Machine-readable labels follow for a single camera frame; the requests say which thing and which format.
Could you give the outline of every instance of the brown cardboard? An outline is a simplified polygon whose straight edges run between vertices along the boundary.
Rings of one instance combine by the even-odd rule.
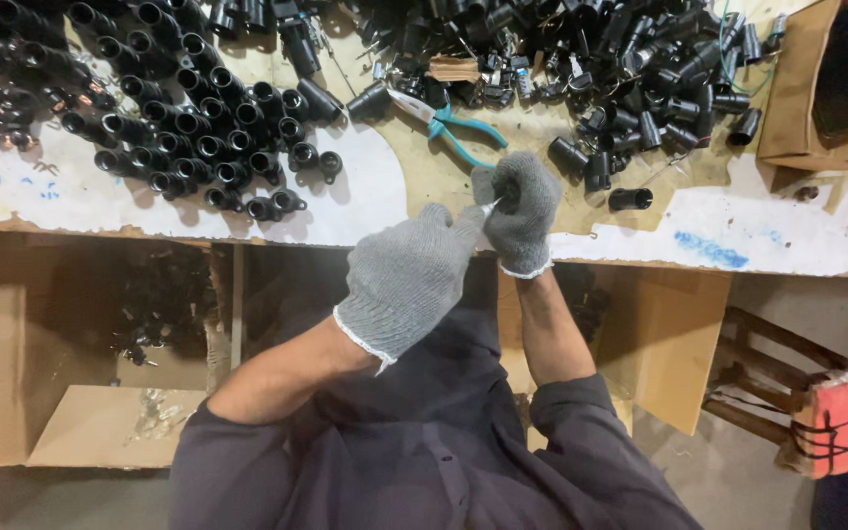
[[[823,51],[841,4],[842,0],[822,0],[788,18],[759,159],[810,171],[848,170],[848,142],[833,145],[820,138],[812,115]]]

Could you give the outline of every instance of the teal plier grip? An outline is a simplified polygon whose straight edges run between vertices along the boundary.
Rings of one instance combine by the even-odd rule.
[[[428,139],[434,139],[442,137],[447,145],[450,146],[451,149],[454,150],[454,153],[457,154],[463,160],[466,160],[468,163],[474,166],[483,166],[487,168],[494,167],[492,164],[487,164],[486,162],[480,162],[475,159],[469,153],[466,152],[466,149],[463,145],[457,141],[457,138],[454,138],[446,124],[454,124],[455,126],[460,127],[469,127],[471,129],[476,129],[478,131],[482,131],[489,135],[492,139],[496,141],[500,145],[500,147],[509,147],[509,142],[506,141],[506,138],[502,138],[500,131],[490,127],[489,124],[481,122],[479,120],[461,120],[454,116],[453,112],[451,112],[451,106],[447,105],[444,108],[437,111],[437,114],[434,116],[433,120],[430,121],[428,125],[428,130],[430,131],[430,137]]]

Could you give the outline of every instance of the pile of black parts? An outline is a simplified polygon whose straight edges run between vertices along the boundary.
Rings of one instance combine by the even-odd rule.
[[[326,183],[335,183],[342,159],[304,141],[307,121],[332,123],[343,108],[307,77],[318,70],[302,18],[308,9],[294,9],[292,2],[286,10],[287,3],[279,1],[228,2],[216,5],[209,19],[197,0],[132,5],[88,0],[60,3],[61,9],[54,9],[57,3],[37,4],[0,0],[0,143],[32,148],[38,140],[30,126],[47,109],[66,131],[106,149],[94,157],[99,169],[146,181],[169,201],[216,184],[206,190],[206,204],[245,212],[259,222],[278,222],[307,206],[282,186],[281,151],[289,152],[291,171],[315,170]],[[274,14],[278,8],[283,16]],[[64,15],[120,76],[121,90],[139,105],[142,119],[118,109],[104,84],[67,51]],[[298,66],[299,90],[281,91],[265,82],[247,87],[224,67],[210,31],[222,38],[226,27],[234,35],[242,27],[271,32],[278,21],[289,54],[312,57],[307,62],[315,68]],[[295,21],[304,26],[295,29]],[[135,29],[124,33],[124,26]],[[288,42],[288,35],[300,30],[305,40]],[[190,67],[182,66],[182,57]],[[191,105],[172,104],[171,93],[159,84],[171,78]],[[244,204],[242,193],[255,177],[276,190]]]

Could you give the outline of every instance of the forearm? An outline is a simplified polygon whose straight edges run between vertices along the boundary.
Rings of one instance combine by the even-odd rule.
[[[522,307],[522,343],[539,387],[596,373],[594,358],[548,269],[531,280],[515,280]]]
[[[323,383],[378,362],[329,317],[242,364],[211,396],[208,409],[239,424],[271,424],[296,411]]]

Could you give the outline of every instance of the jacket sleeve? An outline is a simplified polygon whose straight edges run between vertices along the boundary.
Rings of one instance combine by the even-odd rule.
[[[548,438],[548,448],[535,455],[601,500],[623,527],[701,528],[633,444],[600,375],[544,385],[530,415]]]
[[[188,419],[172,462],[172,530],[272,528],[292,491],[286,429],[235,424],[208,410]]]

